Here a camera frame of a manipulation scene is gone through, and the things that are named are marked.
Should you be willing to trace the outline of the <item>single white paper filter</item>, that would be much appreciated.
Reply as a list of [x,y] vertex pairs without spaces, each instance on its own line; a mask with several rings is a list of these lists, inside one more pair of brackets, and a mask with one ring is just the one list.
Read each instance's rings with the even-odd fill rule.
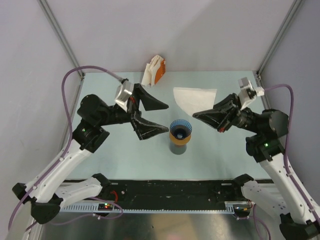
[[217,89],[174,87],[176,104],[189,116],[213,108]]

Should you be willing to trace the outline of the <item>blue glass dripper cone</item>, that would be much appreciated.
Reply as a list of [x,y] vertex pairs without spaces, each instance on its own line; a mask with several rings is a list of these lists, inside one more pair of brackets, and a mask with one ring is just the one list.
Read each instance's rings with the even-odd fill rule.
[[174,120],[169,127],[170,133],[177,140],[184,140],[192,133],[192,125],[185,119]]

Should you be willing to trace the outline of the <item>white paper coffee filters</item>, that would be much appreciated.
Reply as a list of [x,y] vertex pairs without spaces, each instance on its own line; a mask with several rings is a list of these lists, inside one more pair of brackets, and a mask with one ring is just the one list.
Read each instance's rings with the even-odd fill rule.
[[160,55],[155,55],[150,63],[147,63],[146,64],[146,67],[145,67],[145,70],[144,70],[144,73],[143,73],[143,77],[142,77],[142,80],[141,80],[141,84],[143,86],[154,86],[153,83],[152,83],[152,80],[153,80],[153,75],[154,75],[154,64],[156,63],[156,60],[158,59],[164,59],[163,57],[161,57]]

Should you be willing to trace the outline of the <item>glass beaker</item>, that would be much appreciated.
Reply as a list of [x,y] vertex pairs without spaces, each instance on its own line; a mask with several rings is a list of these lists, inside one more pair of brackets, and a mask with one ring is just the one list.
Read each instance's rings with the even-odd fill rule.
[[174,144],[173,142],[170,142],[169,149],[175,155],[182,155],[186,152],[187,145],[186,144],[185,145],[177,145],[177,144]]

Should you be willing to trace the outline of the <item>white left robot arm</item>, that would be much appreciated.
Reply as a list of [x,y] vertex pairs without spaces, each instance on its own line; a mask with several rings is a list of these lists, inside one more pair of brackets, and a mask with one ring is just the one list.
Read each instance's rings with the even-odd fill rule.
[[95,153],[110,135],[104,126],[130,123],[139,140],[169,131],[166,126],[142,118],[140,105],[146,111],[166,110],[169,106],[150,95],[141,84],[124,81],[117,88],[114,102],[109,106],[95,94],[85,96],[77,111],[81,121],[71,131],[65,147],[32,181],[16,183],[12,188],[23,204],[31,204],[30,215],[37,223],[43,225],[50,222],[62,208],[78,201],[109,198],[111,182],[101,173],[66,187],[61,186],[66,177]]

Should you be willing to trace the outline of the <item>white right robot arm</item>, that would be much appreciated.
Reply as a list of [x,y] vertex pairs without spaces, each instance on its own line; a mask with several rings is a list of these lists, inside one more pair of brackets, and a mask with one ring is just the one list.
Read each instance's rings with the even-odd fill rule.
[[281,199],[267,190],[248,174],[234,179],[232,197],[238,201],[247,198],[270,216],[280,220],[279,229],[287,240],[309,240],[320,234],[320,207],[312,200],[300,180],[294,179],[294,170],[284,161],[285,148],[280,138],[288,134],[289,117],[275,109],[253,112],[249,105],[256,96],[230,94],[213,108],[192,116],[220,133],[235,126],[254,133],[246,137],[246,152],[266,171],[278,189]]

